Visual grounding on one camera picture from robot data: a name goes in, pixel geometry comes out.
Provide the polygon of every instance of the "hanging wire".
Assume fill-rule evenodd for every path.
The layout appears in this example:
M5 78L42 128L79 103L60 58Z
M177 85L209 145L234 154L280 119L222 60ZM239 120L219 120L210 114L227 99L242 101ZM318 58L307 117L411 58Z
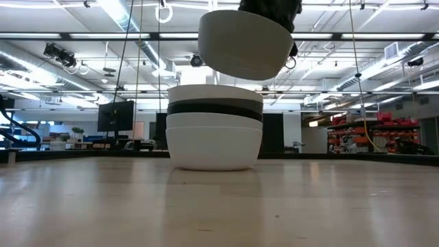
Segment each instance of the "hanging wire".
M158 18L161 17L162 12L158 11ZM158 33L160 33L160 26L161 23L158 23ZM160 41L157 41L158 44L158 57L160 57ZM161 68L160 68L160 63L158 64L158 112L162 113L162 90L161 90Z
M139 44L142 42L142 22L143 22L143 7L140 10L140 30L139 30ZM136 118L137 118L137 91L139 89L139 73L140 73L140 45L137 51L137 75L136 75L136 102L134 103L134 126L132 127L132 142L134 143L134 133L136 132Z
M123 42L123 50L122 50L121 63L119 65L119 71L117 73L116 90L115 90L115 96L112 99L111 113L113 113L115 111L115 103L116 103L117 90L119 90L119 82L120 82L120 79L121 79L121 71L122 71L123 58L125 57L126 42L127 42L127 39L128 39L128 33L130 32L130 25L131 25L131 16L132 16L133 5L134 5L134 0L131 0L130 16L128 17L128 27L126 29L125 41ZM107 134L106 134L106 137L105 137L106 140L108 139L108 132L109 131L107 130Z
M363 121L364 121L364 132L366 133L366 137L368 138L370 144L378 151L383 152L381 149L379 149L375 143L373 143L372 139L369 137L368 129L367 129L367 123L366 123L366 108L364 107L364 101L363 101L363 90L361 89L361 79L359 72L359 66L358 66L358 58L357 58L357 47L355 42L355 30L354 30L354 18L352 17L352 0L349 0L349 15L351 17L351 29L352 29L352 42L354 46L354 55L355 55L355 68L357 70L356 78L358 79L358 87L359 87L359 103L361 105L361 114L363 115Z

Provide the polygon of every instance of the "stacked bowls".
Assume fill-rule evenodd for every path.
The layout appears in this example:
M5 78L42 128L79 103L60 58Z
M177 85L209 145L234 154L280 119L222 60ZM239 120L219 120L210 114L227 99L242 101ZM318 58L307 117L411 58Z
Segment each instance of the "stacked bowls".
M251 168L262 140L263 98L233 86L169 89L166 139L175 167L199 171Z

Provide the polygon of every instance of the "overhead camera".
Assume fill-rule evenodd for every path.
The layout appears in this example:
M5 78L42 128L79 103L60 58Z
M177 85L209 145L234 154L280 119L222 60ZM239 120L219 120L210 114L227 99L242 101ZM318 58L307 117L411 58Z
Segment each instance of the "overhead camera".
M64 67L70 69L76 67L75 54L57 48L55 44L48 43L43 54L48 58L55 58L55 61L61 63Z
M263 87L262 87L262 91L269 91L268 86L263 86ZM267 96L268 93L262 93L261 95L262 95L262 96Z
M203 60L201 60L201 57L199 54L194 54L191 58L191 66L192 67L201 67L203 65Z

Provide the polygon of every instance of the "computer monitor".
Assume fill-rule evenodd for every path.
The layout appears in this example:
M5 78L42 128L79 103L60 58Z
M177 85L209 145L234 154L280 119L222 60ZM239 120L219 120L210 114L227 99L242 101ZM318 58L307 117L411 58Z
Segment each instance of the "computer monitor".
M132 130L134 102L117 102L99 105L97 131Z

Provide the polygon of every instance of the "black stripe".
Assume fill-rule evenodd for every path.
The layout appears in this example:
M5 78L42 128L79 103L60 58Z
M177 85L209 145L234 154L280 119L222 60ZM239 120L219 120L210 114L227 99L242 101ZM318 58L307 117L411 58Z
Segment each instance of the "black stripe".
M261 113L236 106L223 106L219 104L177 104L167 107L168 115L177 113L219 113L247 117L262 122Z
M217 104L223 106L234 106L252 110L256 113L263 111L263 102L258 102L251 99L235 99L235 98L203 98L203 99L184 99L177 102L169 103L169 106L176 106L178 104Z

